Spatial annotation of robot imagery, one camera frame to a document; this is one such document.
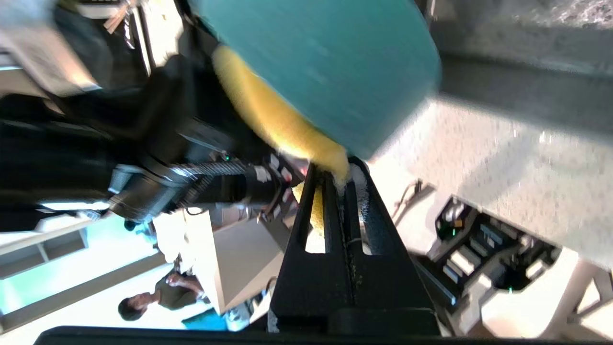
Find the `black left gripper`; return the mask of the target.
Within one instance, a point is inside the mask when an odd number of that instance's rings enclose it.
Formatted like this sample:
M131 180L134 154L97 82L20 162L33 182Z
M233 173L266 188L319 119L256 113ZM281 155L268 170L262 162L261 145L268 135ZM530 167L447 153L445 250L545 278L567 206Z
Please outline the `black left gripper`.
M148 159L199 163L217 151L259 163L269 146L240 118L221 85L212 55L175 54L151 70Z

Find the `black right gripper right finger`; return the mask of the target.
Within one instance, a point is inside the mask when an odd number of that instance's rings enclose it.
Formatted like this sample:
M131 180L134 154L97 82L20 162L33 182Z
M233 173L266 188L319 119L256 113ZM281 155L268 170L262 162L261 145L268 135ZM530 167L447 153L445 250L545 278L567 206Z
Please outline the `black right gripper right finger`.
M439 335L435 307L366 164L350 164L358 177L343 196L350 303L341 309L341 333Z

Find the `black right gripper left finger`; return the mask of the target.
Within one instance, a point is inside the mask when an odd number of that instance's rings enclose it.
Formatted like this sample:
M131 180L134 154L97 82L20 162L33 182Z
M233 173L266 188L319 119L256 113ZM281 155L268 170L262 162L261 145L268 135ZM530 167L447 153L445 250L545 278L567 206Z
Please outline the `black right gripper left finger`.
M308 253L315 194L322 191L324 253ZM329 172L311 164L269 309L271 333L326 333L329 317L352 303L340 199Z

